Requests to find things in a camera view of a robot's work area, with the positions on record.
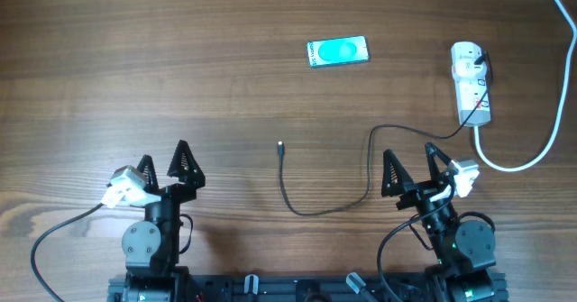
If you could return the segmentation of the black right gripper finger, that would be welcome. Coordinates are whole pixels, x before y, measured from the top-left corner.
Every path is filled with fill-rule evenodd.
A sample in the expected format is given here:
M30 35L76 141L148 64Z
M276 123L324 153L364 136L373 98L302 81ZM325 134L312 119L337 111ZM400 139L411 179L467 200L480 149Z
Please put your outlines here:
M384 173L382 177L381 195L395 197L414 191L416 184L402 166L394 151L383 152Z
M445 167L448 168L452 159L445 153L443 153L432 142L427 142L425 144L425 151L431 179L435 181L448 180L448 177L451 175L451 173L446 169L444 171L441 171L439 169L437 162L440 160L445 165Z

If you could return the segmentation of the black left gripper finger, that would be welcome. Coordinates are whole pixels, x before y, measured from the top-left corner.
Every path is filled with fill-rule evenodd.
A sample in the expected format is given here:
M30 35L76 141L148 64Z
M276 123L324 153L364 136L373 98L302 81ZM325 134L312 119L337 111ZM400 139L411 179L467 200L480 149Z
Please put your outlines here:
M197 164L186 141L180 140L174 151L167 176L178 178L180 182L193 188L203 188L206 177Z
M148 193L155 193L159 189L159 183L152 157L147 154L143 155L136 169L145 177L146 185L144 190Z

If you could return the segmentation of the smartphone with teal screen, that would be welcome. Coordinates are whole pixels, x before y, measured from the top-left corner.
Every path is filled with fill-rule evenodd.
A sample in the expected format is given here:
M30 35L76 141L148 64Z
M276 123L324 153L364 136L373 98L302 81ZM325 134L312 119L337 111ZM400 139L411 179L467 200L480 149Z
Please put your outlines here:
M368 43L362 35L310 41L306 46L311 68L363 63L370 60Z

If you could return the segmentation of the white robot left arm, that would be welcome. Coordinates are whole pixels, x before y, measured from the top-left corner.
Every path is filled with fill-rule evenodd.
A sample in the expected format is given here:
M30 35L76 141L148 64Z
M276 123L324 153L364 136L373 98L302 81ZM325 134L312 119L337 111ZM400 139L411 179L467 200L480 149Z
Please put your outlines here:
M180 206L197 198L206 177L188 143L178 142L167 175L178 181L161 188L152 157L142 157L136 174L143 177L139 186L143 197L132 206L144 209L144 218L125 231L122 248L126 275L119 284L111 283L109 301L203 301L202 289L187 267L179 265L179 255L189 247L179 246L182 218Z

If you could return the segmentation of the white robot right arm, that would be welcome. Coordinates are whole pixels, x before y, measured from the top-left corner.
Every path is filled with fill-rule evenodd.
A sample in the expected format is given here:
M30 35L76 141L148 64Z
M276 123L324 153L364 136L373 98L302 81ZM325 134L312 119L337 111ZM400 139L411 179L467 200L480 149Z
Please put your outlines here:
M426 280L437 301L480 301L496 295L489 268L497 263L495 256L496 226L483 213L458 214L455 197L467 197L480 175L474 160L457 161L443 153L432 142L425 145L430 179L415 182L393 150L383 152L384 173L381 194L398 197L397 209L414 207L415 217L391 230L377 250L380 281L391 297L401 297L387 282L382 267L386 244L399 232L420 223L426 230L437 264L425 271Z

